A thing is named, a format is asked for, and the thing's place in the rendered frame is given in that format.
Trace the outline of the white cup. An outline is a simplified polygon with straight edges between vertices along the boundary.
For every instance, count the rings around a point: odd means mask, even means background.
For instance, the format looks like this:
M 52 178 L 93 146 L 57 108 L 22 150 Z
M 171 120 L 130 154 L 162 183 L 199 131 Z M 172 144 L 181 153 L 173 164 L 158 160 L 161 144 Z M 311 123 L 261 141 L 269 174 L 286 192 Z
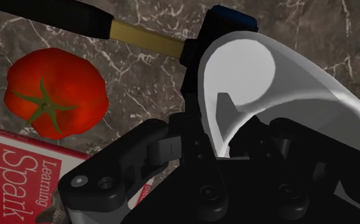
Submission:
M 288 118 L 360 151 L 360 99 L 319 66 L 263 34 L 236 31 L 200 59 L 198 103 L 217 157 L 241 126 Z

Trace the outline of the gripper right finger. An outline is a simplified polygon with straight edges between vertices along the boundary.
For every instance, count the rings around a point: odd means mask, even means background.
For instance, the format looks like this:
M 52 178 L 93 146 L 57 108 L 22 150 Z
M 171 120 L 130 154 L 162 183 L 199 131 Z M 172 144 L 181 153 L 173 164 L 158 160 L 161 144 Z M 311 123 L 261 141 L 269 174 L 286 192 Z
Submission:
M 289 118 L 253 116 L 230 141 L 247 156 L 268 221 L 360 221 L 360 151 Z

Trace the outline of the red tomato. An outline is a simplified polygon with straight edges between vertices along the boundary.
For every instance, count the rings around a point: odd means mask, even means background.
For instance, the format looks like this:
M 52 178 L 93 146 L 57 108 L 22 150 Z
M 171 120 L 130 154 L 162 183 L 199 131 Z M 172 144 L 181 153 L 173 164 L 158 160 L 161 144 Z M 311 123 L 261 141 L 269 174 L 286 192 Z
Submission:
M 6 79 L 7 108 L 48 139 L 90 130 L 109 106 L 99 71 L 88 60 L 59 48 L 23 56 L 8 69 Z

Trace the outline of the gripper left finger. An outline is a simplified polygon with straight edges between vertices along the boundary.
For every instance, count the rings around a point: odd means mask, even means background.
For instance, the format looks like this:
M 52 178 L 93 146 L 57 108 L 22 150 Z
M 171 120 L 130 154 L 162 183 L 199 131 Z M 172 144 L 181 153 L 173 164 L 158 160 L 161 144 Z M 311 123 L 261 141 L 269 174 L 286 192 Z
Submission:
M 151 118 L 59 181 L 72 222 L 224 222 L 228 194 L 201 116 L 205 67 L 190 66 L 186 108 Z

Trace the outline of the black handled tan shaft tool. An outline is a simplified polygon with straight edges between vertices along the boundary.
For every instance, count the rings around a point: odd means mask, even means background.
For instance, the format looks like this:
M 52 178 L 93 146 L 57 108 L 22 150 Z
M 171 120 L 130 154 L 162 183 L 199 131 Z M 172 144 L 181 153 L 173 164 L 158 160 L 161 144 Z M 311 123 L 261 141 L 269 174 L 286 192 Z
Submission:
M 220 36 L 233 31 L 258 31 L 255 18 L 215 5 L 205 15 L 198 38 L 180 40 L 115 19 L 110 13 L 77 0 L 0 0 L 0 11 L 82 36 L 115 39 L 166 55 L 188 66 Z

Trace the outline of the red and white book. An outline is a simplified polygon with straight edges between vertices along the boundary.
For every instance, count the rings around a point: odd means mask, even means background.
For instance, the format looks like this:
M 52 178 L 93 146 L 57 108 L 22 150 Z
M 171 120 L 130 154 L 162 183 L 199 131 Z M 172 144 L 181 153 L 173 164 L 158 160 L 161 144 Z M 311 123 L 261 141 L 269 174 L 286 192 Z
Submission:
M 88 158 L 0 129 L 0 224 L 67 224 L 57 185 Z

